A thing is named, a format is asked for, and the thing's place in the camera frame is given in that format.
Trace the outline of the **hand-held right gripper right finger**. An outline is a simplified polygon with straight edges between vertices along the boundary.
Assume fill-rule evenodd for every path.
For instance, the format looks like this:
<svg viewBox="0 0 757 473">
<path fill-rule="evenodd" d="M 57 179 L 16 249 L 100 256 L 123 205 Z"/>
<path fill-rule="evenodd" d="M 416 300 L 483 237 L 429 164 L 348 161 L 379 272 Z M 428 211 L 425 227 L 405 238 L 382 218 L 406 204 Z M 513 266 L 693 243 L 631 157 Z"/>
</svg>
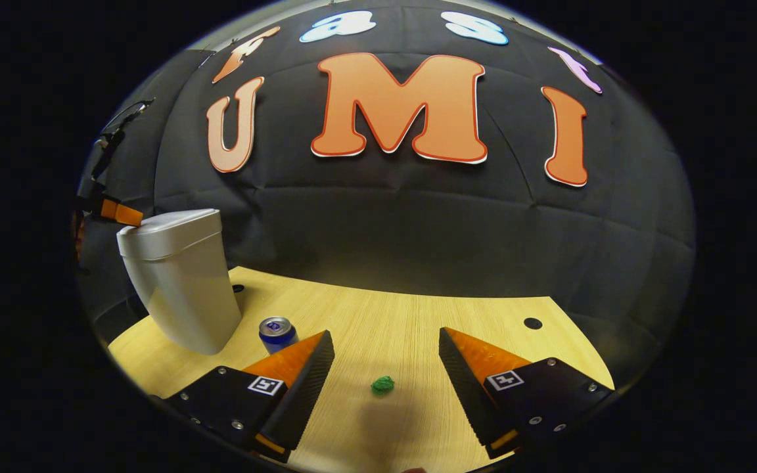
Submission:
<svg viewBox="0 0 757 473">
<path fill-rule="evenodd" d="M 450 327 L 440 329 L 439 356 L 492 460 L 563 437 L 613 392 L 558 357 L 531 362 Z"/>
</svg>

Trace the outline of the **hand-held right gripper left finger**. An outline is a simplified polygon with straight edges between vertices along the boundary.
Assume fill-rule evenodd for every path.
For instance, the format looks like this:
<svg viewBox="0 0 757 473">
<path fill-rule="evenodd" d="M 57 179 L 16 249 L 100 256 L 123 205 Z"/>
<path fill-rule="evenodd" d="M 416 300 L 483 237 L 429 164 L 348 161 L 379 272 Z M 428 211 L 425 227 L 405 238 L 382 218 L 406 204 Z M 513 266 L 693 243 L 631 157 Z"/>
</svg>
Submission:
<svg viewBox="0 0 757 473">
<path fill-rule="evenodd" d="M 287 463 L 333 361 L 333 336 L 322 330 L 246 368 L 210 369 L 163 406 L 237 449 Z"/>
</svg>

